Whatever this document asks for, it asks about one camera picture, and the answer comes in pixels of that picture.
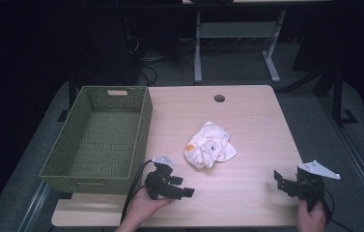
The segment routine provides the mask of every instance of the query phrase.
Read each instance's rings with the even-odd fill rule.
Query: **crumpled white cloth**
[[[185,147],[184,156],[196,168],[211,168],[216,161],[227,161],[237,154],[229,141],[229,133],[206,122]]]

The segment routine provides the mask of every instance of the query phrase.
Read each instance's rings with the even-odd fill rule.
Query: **person's arm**
[[[318,201],[309,213],[307,205],[306,200],[298,200],[296,228],[299,232],[322,232],[326,224],[326,215],[321,201]]]
[[[133,232],[145,220],[154,215],[154,213],[165,205],[172,203],[174,200],[163,198],[152,200],[148,195],[146,188],[141,188],[130,202],[124,221],[116,229],[116,232]]]

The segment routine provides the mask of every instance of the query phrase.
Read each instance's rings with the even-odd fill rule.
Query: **robotic hand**
[[[170,176],[173,169],[168,164],[174,164],[169,158],[163,157],[153,159],[156,171],[148,174],[145,180],[146,188],[151,199],[157,199],[159,195],[171,199],[182,199],[182,197],[192,197],[194,188],[179,188],[182,178]]]
[[[325,200],[325,186],[322,176],[340,180],[341,176],[335,174],[315,160],[313,162],[302,163],[297,168],[296,182],[284,179],[274,170],[274,179],[277,181],[278,189],[283,190],[289,196],[298,196],[308,203],[308,212],[311,212],[314,205],[320,200],[326,211],[326,222],[332,217]]]

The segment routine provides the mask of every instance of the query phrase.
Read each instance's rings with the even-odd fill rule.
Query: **table top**
[[[146,160],[168,155],[172,176],[193,188],[142,226],[217,227],[295,225],[297,201],[277,189],[273,171],[295,180],[301,162],[294,139],[269,86],[151,87],[154,106]],[[223,95],[224,102],[214,100]],[[196,169],[183,156],[192,136],[211,121],[231,135],[238,154],[211,169]],[[149,164],[144,177],[154,171]],[[118,226],[124,195],[75,193],[60,199],[55,226]]]

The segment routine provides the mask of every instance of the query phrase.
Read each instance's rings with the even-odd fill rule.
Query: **basket handle slot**
[[[79,186],[103,186],[103,183],[98,182],[77,182]]]
[[[127,96],[126,90],[107,90],[109,96]]]

